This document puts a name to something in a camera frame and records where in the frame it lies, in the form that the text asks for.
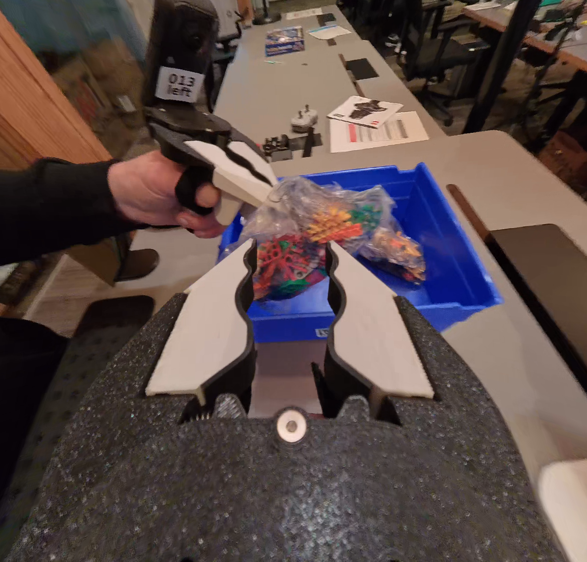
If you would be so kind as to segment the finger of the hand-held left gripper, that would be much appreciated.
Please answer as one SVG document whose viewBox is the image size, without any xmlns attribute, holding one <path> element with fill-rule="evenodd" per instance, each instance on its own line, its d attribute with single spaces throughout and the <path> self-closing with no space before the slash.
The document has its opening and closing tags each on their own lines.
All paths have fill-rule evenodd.
<svg viewBox="0 0 587 562">
<path fill-rule="evenodd" d="M 267 158 L 255 143 L 231 140 L 225 147 L 225 154 L 257 180 L 274 187 L 278 180 Z"/>
<path fill-rule="evenodd" d="M 274 187 L 250 175 L 244 168 L 231 162 L 225 154 L 225 147 L 203 141 L 186 141 L 188 151 L 197 154 L 212 165 L 211 182 L 221 191 L 221 198 L 213 208 L 220 225 L 228 226 L 240 212 L 243 205 L 258 208 L 268 198 Z"/>
</svg>

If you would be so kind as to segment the black office chair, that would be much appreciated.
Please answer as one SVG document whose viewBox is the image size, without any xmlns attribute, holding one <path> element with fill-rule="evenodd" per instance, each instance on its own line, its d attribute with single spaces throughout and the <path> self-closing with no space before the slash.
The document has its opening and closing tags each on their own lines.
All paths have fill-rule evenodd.
<svg viewBox="0 0 587 562">
<path fill-rule="evenodd" d="M 445 93 L 437 93 L 430 86 L 433 81 L 443 82 L 447 72 L 456 67 L 472 64 L 476 55 L 464 44 L 453 39 L 459 30 L 470 30 L 478 24 L 466 16 L 442 22 L 438 36 L 427 36 L 427 28 L 433 13 L 447 6 L 447 2 L 436 2 L 428 6 L 422 0 L 408 0 L 406 20 L 401 34 L 398 64 L 405 81 L 421 80 L 424 85 L 417 94 L 419 102 L 430 105 L 446 127 L 452 125 L 454 117 L 448 105 L 454 100 Z"/>
</svg>

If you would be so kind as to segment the blue plastic bin with sticker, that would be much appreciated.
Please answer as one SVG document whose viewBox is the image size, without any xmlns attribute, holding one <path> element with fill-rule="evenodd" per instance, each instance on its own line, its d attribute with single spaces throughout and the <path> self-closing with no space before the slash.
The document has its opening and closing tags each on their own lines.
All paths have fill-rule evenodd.
<svg viewBox="0 0 587 562">
<path fill-rule="evenodd" d="M 359 261 L 386 286 L 406 297 L 438 331 L 503 299 L 470 243 L 444 192 L 423 163 L 414 169 L 396 166 L 345 169 L 307 174 L 319 185 L 338 184 L 353 191 L 381 185 L 395 201 L 392 214 L 407 236 L 423 249 L 426 280 L 409 284 Z M 326 339 L 334 314 L 327 302 L 326 278 L 291 300 L 254 301 L 248 309 L 255 342 L 281 343 Z"/>
</svg>

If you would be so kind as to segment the clear bag of orange pieces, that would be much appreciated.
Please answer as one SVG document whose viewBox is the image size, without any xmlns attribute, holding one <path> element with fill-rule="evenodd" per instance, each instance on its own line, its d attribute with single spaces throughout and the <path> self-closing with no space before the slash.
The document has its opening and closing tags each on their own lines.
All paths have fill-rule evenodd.
<svg viewBox="0 0 587 562">
<path fill-rule="evenodd" d="M 380 226 L 360 248 L 359 255 L 380 270 L 407 282 L 426 280 L 426 261 L 419 243 L 399 228 Z"/>
</svg>

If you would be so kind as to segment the black post with foot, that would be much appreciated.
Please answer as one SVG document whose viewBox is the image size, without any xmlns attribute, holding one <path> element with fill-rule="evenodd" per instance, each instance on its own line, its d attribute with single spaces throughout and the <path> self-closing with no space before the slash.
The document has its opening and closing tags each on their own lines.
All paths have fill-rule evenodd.
<svg viewBox="0 0 587 562">
<path fill-rule="evenodd" d="M 118 269 L 114 282 L 132 281 L 141 279 L 153 272 L 160 263 L 160 256 L 156 250 L 144 248 L 132 250 L 131 234 L 125 233 L 111 238 L 113 249 L 117 254 Z"/>
</svg>

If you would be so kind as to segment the white sheet with red label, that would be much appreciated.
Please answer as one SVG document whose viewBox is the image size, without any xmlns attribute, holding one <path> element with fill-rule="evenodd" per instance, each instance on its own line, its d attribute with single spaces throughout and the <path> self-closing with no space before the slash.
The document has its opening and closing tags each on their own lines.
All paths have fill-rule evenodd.
<svg viewBox="0 0 587 562">
<path fill-rule="evenodd" d="M 331 153 L 348 153 L 429 140 L 429 135 L 415 111 L 397 113 L 380 128 L 374 129 L 330 120 L 329 134 Z"/>
</svg>

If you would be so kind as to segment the wooden partition panel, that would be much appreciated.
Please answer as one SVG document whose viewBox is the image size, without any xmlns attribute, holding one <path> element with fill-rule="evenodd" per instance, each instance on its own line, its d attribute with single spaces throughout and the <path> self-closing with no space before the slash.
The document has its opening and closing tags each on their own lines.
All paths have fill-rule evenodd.
<svg viewBox="0 0 587 562">
<path fill-rule="evenodd" d="M 1 169 L 42 157 L 74 163 L 111 158 L 41 62 L 1 14 Z"/>
</svg>

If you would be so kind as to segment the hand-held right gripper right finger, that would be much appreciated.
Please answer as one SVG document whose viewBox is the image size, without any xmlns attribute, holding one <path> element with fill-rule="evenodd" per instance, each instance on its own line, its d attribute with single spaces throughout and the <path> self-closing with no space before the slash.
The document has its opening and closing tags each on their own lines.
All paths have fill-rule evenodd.
<svg viewBox="0 0 587 562">
<path fill-rule="evenodd" d="M 327 301 L 334 320 L 323 366 L 312 365 L 322 414 L 334 419 L 353 396 L 373 419 L 397 419 L 393 399 L 434 399 L 434 385 L 408 329 L 411 304 L 335 242 L 327 243 Z"/>
</svg>

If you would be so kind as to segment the white booklet with black picture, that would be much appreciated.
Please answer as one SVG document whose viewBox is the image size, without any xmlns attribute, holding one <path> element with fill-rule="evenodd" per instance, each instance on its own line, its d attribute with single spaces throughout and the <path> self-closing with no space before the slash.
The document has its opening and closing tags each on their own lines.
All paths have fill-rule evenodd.
<svg viewBox="0 0 587 562">
<path fill-rule="evenodd" d="M 327 114 L 327 118 L 366 128 L 379 128 L 403 108 L 401 103 L 351 96 Z"/>
</svg>

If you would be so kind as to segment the black table inset panel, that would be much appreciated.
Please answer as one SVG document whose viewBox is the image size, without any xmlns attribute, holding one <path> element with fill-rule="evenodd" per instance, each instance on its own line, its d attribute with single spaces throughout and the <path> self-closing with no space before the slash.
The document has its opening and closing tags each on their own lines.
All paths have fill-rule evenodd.
<svg viewBox="0 0 587 562">
<path fill-rule="evenodd" d="M 586 389 L 586 254 L 552 223 L 489 232 L 485 244 Z"/>
</svg>

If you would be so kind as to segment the person's left hand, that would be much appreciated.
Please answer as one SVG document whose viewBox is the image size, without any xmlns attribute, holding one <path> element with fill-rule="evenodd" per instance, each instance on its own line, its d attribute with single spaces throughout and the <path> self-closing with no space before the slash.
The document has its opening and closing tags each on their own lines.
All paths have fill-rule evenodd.
<svg viewBox="0 0 587 562">
<path fill-rule="evenodd" d="M 178 226 L 198 238 L 215 238 L 225 227 L 213 213 L 206 216 L 180 205 L 175 187 L 186 168 L 159 151 L 112 165 L 107 182 L 114 202 L 127 220 L 149 226 Z"/>
</svg>

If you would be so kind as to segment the small grey device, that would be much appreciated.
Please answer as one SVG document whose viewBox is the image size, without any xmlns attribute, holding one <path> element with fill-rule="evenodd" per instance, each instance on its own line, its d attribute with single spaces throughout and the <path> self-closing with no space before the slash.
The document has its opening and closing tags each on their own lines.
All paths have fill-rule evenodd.
<svg viewBox="0 0 587 562">
<path fill-rule="evenodd" d="M 290 119 L 291 131 L 296 134 L 304 134 L 316 126 L 319 114 L 315 109 L 305 104 L 303 108 L 297 111 L 297 114 Z"/>
</svg>

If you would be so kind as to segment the blue printed box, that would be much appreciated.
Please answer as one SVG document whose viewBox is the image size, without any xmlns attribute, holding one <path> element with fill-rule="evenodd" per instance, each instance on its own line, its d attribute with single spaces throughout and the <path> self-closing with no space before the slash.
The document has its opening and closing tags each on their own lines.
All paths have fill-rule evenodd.
<svg viewBox="0 0 587 562">
<path fill-rule="evenodd" d="M 305 35 L 301 26 L 270 30 L 265 34 L 265 57 L 305 51 Z"/>
</svg>

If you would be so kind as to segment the black strip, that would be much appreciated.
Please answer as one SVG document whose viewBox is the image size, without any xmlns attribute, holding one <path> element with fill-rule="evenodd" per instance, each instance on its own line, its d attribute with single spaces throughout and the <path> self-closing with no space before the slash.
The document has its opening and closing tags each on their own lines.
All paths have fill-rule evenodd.
<svg viewBox="0 0 587 562">
<path fill-rule="evenodd" d="M 307 135 L 304 138 L 302 147 L 302 158 L 311 157 L 313 149 L 323 145 L 322 137 L 320 133 L 316 133 L 313 126 L 310 126 L 307 131 Z"/>
</svg>

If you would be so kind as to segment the black metal pole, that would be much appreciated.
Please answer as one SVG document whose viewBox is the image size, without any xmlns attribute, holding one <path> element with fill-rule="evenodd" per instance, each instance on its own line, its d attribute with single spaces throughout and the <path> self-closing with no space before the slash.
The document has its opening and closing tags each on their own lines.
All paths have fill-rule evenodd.
<svg viewBox="0 0 587 562">
<path fill-rule="evenodd" d="M 480 132 L 483 129 L 541 2 L 542 0 L 518 0 L 488 65 L 463 134 Z"/>
</svg>

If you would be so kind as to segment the clear bag of colourful connectors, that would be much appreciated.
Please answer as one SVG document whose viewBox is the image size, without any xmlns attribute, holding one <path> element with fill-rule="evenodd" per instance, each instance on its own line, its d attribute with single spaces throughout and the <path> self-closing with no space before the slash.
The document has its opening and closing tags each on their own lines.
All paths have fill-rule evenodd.
<svg viewBox="0 0 587 562">
<path fill-rule="evenodd" d="M 327 277 L 327 243 L 357 255 L 377 228 L 392 225 L 395 207 L 381 185 L 353 191 L 304 177 L 282 179 L 241 221 L 238 242 L 253 238 L 257 243 L 254 300 L 289 300 L 319 284 Z"/>
</svg>

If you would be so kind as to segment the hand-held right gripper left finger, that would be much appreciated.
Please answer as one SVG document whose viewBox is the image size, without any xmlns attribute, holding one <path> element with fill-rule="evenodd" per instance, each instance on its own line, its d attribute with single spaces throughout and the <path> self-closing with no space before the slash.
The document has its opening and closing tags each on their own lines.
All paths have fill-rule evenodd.
<svg viewBox="0 0 587 562">
<path fill-rule="evenodd" d="M 208 409 L 224 393 L 250 392 L 257 353 L 247 311 L 256 268 L 257 242 L 250 238 L 187 289 L 146 396 L 191 395 Z"/>
</svg>

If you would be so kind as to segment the person's dark trouser leg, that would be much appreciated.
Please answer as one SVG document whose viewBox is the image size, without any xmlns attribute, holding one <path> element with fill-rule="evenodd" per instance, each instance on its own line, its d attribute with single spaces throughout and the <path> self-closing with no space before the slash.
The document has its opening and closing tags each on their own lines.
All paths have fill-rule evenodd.
<svg viewBox="0 0 587 562">
<path fill-rule="evenodd" d="M 68 344 L 45 325 L 1 318 L 1 497 Z"/>
</svg>

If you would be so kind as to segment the black toy assembly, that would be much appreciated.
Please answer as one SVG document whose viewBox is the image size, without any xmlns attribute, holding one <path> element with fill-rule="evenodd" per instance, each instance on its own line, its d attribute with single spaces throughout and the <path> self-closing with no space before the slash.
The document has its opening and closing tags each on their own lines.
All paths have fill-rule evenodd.
<svg viewBox="0 0 587 562">
<path fill-rule="evenodd" d="M 262 151 L 270 162 L 284 162 L 293 159 L 290 138 L 286 134 L 265 139 Z"/>
</svg>

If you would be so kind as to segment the white book stand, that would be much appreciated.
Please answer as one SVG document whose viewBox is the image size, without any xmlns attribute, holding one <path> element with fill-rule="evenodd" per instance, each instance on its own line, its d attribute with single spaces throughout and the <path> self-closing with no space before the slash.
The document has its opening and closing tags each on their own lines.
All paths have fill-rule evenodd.
<svg viewBox="0 0 587 562">
<path fill-rule="evenodd" d="M 538 495 L 567 561 L 586 561 L 586 459 L 544 467 Z"/>
</svg>

